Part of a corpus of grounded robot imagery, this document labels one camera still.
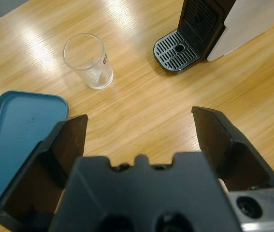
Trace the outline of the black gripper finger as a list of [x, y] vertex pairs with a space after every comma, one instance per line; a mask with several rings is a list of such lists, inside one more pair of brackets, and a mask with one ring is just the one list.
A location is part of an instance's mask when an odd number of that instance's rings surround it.
[[87, 115], [61, 120], [38, 142], [0, 196], [0, 225], [46, 232], [73, 165], [84, 152]]
[[246, 136], [221, 112], [191, 110], [201, 151], [229, 191], [274, 188], [274, 171]]

